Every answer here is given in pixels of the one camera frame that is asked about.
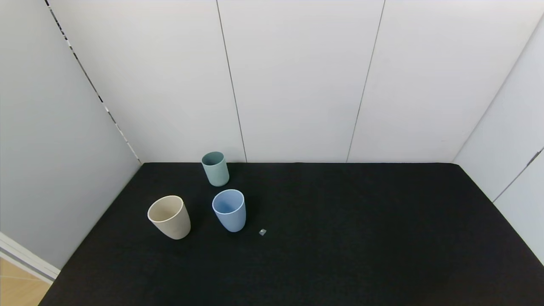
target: white baseboard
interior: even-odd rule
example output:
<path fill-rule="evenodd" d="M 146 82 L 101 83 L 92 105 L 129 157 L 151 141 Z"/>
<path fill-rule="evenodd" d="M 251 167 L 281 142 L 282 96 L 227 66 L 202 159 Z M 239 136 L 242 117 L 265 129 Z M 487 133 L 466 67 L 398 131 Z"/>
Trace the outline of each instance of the white baseboard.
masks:
<path fill-rule="evenodd" d="M 45 260 L 39 258 L 31 251 L 27 250 L 22 245 L 15 242 L 13 239 L 9 238 L 2 232 L 0 232 L 0 248 L 4 249 L 6 252 L 10 253 L 20 261 L 24 262 L 25 264 L 31 266 L 32 268 L 40 271 L 41 273 L 49 276 L 52 279 L 56 279 L 57 276 L 60 273 L 60 270 L 54 267 L 53 265 L 49 264 Z M 18 267 L 24 269 L 25 271 L 31 273 L 32 275 L 36 275 L 36 277 L 39 277 L 40 279 L 44 279 L 43 276 L 38 276 L 35 271 L 31 271 L 32 269 L 29 269 L 28 267 L 24 266 L 20 262 L 16 262 L 16 260 L 13 260 L 10 256 L 7 254 L 3 254 L 2 257 L 8 257 L 6 258 L 8 261 L 10 261 L 12 264 L 17 265 Z"/>

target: cup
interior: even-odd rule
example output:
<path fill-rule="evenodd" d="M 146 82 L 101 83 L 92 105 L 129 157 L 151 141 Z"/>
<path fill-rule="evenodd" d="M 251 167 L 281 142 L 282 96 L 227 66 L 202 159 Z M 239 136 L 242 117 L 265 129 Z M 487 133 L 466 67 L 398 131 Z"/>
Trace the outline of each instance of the cup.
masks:
<path fill-rule="evenodd" d="M 202 166 L 206 171 L 208 181 L 215 187 L 221 187 L 228 182 L 227 162 L 221 152 L 210 152 L 202 158 Z"/>
<path fill-rule="evenodd" d="M 237 232 L 244 227 L 245 201 L 242 192 L 236 189 L 221 191 L 213 198 L 212 208 L 228 231 Z"/>
<path fill-rule="evenodd" d="M 183 200 L 176 195 L 167 195 L 153 203 L 147 211 L 147 218 L 164 235 L 181 239 L 191 231 L 191 220 Z"/>

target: beige cup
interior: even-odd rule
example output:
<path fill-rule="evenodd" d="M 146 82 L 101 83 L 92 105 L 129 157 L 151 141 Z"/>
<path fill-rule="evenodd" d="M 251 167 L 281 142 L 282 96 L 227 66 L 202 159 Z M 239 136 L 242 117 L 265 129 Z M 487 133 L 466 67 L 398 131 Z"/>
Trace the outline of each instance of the beige cup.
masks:
<path fill-rule="evenodd" d="M 176 195 L 160 198 L 149 207 L 147 218 L 164 235 L 172 239 L 181 239 L 191 231 L 191 220 L 183 200 Z"/>

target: blue cup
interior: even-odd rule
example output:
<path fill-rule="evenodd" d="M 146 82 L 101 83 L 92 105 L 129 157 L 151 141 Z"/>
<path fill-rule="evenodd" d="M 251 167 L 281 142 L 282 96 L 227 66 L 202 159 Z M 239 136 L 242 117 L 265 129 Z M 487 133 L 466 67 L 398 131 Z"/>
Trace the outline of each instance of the blue cup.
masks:
<path fill-rule="evenodd" d="M 221 191 L 213 198 L 212 208 L 228 231 L 237 232 L 244 227 L 245 200 L 242 192 L 236 189 Z"/>

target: tabletop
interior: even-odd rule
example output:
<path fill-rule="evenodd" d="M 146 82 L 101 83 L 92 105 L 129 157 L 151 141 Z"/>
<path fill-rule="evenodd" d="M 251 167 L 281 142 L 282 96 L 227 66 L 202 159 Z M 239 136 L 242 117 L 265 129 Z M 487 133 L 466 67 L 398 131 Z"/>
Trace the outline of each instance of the tabletop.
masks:
<path fill-rule="evenodd" d="M 146 163 L 42 300 L 60 305 L 544 305 L 544 267 L 457 165 Z M 211 204 L 244 193 L 228 232 Z M 180 196 L 181 240 L 147 209 Z M 259 231 L 265 229 L 261 236 Z"/>

